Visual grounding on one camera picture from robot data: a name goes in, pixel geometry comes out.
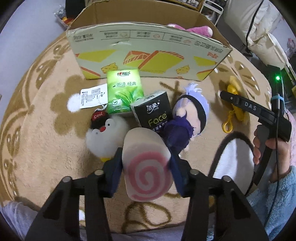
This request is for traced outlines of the person's right hand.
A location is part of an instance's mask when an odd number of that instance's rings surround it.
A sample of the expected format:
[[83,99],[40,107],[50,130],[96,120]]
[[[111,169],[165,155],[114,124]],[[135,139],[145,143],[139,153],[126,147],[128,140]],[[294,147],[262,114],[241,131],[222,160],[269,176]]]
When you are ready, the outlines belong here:
[[269,137],[269,129],[258,125],[254,132],[253,162],[254,184],[265,189],[290,172],[290,144],[282,139]]

